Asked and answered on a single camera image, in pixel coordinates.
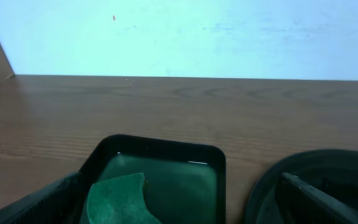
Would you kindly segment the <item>yellow green scrubbing sponge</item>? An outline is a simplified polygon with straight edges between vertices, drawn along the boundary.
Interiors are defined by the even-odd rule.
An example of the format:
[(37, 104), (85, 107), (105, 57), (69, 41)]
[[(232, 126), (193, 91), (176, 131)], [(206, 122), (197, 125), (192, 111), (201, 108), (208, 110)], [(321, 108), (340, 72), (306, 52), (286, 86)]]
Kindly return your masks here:
[(100, 180), (86, 196), (80, 223), (161, 224), (144, 199), (144, 173)]

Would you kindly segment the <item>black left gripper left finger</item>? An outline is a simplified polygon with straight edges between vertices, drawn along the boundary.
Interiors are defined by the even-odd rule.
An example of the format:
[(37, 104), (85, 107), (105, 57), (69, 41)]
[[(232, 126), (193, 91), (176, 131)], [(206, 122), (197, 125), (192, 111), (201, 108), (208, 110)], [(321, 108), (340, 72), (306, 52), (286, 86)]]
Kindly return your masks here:
[(81, 174), (72, 173), (0, 209), (0, 224), (79, 223)]

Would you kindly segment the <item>dark green rectangular water tray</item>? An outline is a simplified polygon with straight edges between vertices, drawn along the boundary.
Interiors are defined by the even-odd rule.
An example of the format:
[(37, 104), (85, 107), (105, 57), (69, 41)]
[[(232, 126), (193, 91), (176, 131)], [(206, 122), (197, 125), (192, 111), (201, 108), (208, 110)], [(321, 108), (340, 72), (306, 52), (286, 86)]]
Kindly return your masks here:
[(116, 134), (79, 169), (86, 189), (143, 173), (147, 208), (162, 223), (226, 222), (226, 157), (217, 147)]

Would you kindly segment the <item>round black tray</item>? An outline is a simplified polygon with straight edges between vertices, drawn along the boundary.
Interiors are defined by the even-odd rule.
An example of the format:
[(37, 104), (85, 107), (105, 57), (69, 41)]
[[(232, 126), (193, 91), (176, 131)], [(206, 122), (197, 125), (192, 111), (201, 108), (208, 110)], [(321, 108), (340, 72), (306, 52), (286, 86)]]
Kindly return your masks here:
[(358, 211), (358, 151), (321, 149), (286, 157), (255, 184), (244, 210), (244, 223), (284, 223), (275, 188), (287, 172)]

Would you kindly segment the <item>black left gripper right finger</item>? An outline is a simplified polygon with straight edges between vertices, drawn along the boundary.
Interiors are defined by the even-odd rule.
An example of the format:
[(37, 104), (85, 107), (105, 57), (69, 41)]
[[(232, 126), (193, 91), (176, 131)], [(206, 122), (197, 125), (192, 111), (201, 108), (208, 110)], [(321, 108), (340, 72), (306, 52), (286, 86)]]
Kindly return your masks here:
[(284, 172), (275, 188), (275, 201), (284, 223), (358, 224), (358, 211)]

